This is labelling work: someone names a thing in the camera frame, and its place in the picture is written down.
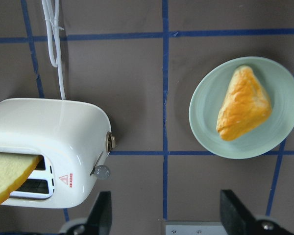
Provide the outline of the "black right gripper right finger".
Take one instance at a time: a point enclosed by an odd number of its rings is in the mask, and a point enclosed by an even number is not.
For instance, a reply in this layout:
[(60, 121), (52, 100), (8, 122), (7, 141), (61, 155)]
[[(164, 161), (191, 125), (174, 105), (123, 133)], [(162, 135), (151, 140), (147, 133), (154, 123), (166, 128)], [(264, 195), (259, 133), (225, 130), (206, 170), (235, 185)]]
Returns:
[(220, 191), (220, 221), (229, 235), (291, 235), (271, 218), (257, 219), (230, 189)]

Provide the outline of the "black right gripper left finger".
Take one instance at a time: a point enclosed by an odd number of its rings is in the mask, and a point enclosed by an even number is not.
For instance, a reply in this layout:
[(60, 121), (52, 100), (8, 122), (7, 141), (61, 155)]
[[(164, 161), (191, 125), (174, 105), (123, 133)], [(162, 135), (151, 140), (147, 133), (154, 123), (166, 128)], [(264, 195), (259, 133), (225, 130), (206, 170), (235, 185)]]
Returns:
[(60, 235), (108, 235), (112, 225), (111, 192), (102, 191), (87, 218), (67, 222), (59, 231)]

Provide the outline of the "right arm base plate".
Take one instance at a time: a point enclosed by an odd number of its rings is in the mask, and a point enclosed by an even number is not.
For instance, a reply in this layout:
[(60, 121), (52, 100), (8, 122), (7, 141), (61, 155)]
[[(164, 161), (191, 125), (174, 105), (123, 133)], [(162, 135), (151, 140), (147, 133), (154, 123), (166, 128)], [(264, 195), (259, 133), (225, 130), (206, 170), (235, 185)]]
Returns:
[(220, 222), (207, 221), (167, 221), (165, 235), (226, 235)]

